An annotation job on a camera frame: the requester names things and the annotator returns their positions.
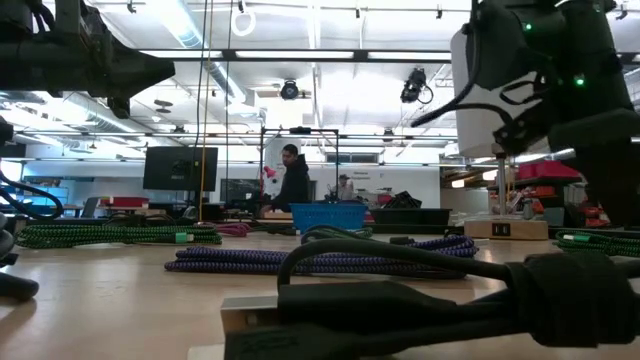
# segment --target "plastic basket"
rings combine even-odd
[[[293,225],[301,233],[315,225],[345,230],[361,229],[367,206],[361,204],[291,204]]]

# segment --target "white wall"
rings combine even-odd
[[[216,191],[210,194],[212,202],[220,201],[220,182],[227,178],[225,166],[218,166]],[[440,207],[440,172],[430,167],[341,166],[340,174],[354,180],[355,188],[375,190],[392,187],[394,191],[408,191],[414,198],[422,200],[424,208]],[[24,174],[41,176],[96,177],[92,183],[76,182],[71,192],[73,203],[81,204],[90,196],[145,196],[154,201],[173,201],[175,192],[144,191],[142,189],[143,163],[82,163],[34,161],[25,165]],[[327,193],[327,185],[335,185],[335,167],[311,166],[311,180],[317,182],[316,198],[321,200]],[[258,164],[231,165],[231,179],[257,179]]]
[[[442,189],[440,207],[452,209],[454,214],[489,211],[489,192],[481,189]]]

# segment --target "man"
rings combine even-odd
[[[355,198],[353,182],[349,180],[350,178],[347,175],[342,174],[338,178],[338,190],[336,191],[336,187],[333,187],[333,191],[338,196],[338,200],[353,200]]]
[[[271,210],[280,209],[291,212],[289,204],[308,203],[309,199],[309,166],[304,155],[298,154],[298,148],[289,144],[282,149],[282,163],[287,168],[282,180],[280,194],[276,196],[271,205],[266,205],[260,210],[260,215]]]

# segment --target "purple braided cable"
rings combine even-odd
[[[473,240],[467,236],[452,236],[403,246],[456,257],[473,257],[478,252]],[[178,251],[177,259],[166,263],[165,269],[185,272],[277,274],[280,264],[287,255],[289,253],[285,251],[192,247]],[[306,259],[296,266],[295,273],[368,273],[426,278],[464,276],[458,272],[435,269],[426,265],[345,253],[323,254]]]

